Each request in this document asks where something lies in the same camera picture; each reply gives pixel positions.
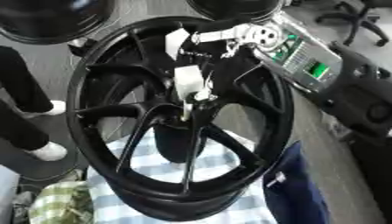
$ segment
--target screw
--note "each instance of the screw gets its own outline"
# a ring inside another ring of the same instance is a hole
[[[270,188],[277,183],[283,183],[284,181],[286,181],[286,179],[287,179],[286,175],[284,175],[284,173],[282,173],[282,172],[279,172],[276,174],[275,179],[267,184],[267,187]]]

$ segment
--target white sneaker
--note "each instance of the white sneaker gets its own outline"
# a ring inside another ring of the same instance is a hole
[[[32,154],[36,158],[44,161],[57,161],[61,160],[67,155],[67,150],[63,146],[49,142],[46,146],[38,150],[29,150],[27,153]]]
[[[22,117],[27,119],[34,118],[36,116],[58,116],[66,112],[67,107],[64,101],[51,101],[51,103],[53,105],[53,109],[44,113],[28,113],[20,110],[18,112],[22,114]]]

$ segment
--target metal arm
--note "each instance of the metal arm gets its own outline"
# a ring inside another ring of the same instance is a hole
[[[192,42],[226,41],[222,58],[247,47],[272,72],[358,135],[378,144],[391,141],[388,71],[344,46],[324,43],[283,11],[265,24],[243,21],[212,22],[193,34]]]

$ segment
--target gray floor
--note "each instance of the gray floor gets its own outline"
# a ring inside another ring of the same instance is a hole
[[[146,18],[169,15],[198,16],[186,5],[184,0],[118,0],[117,2],[121,7],[117,7],[110,21],[92,35],[95,39],[100,39],[123,25]],[[302,8],[288,9],[288,12],[304,21],[321,38],[331,41],[342,40],[348,32],[347,24],[335,23],[317,26],[313,23],[315,16],[331,9],[332,4],[333,2],[319,1],[307,4]],[[392,37],[392,11],[380,10],[379,13],[382,14],[382,19],[379,22],[381,28],[389,32]],[[375,59],[380,65],[392,70],[392,63],[390,63],[392,60],[389,58],[392,53],[392,44],[378,48],[374,46],[376,40],[377,38],[373,34],[360,31],[353,48],[360,53],[366,53],[368,57]],[[70,55],[66,45],[21,45],[5,38],[0,38],[0,44],[13,46],[24,55],[29,68],[51,98],[66,99],[67,83],[77,63],[77,59]],[[295,103],[297,111],[292,140],[303,141],[304,155],[308,160],[311,175],[326,197],[332,213],[332,223],[384,223],[349,151],[344,145],[328,135],[320,123],[320,113],[316,108],[298,94],[295,94]],[[236,108],[228,113],[246,117],[243,111]],[[12,148],[6,143],[0,143],[2,148],[0,163],[17,167],[15,168],[17,171],[28,173],[31,175],[30,177],[34,178],[50,176],[60,170],[70,168],[75,161],[76,147],[67,134],[64,117],[38,119],[34,122],[50,133],[53,140],[67,146],[73,152],[71,156],[61,164],[43,164],[22,153],[14,153],[13,156],[9,156]],[[112,122],[111,128],[104,133],[107,139],[116,139],[116,133],[113,130],[118,127],[120,122]],[[246,132],[243,135],[252,138],[246,130],[248,127],[246,119],[244,119],[234,123],[231,128],[237,132]]]

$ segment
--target person's leg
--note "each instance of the person's leg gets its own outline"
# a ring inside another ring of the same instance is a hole
[[[44,161],[56,161],[67,155],[67,150],[49,141],[49,136],[16,114],[0,101],[0,137],[15,147]]]
[[[17,51],[0,46],[0,61],[0,82],[19,109],[35,113],[45,113],[53,109],[53,104]]]
[[[0,101],[0,137],[25,151],[35,151],[49,143],[49,136]]]

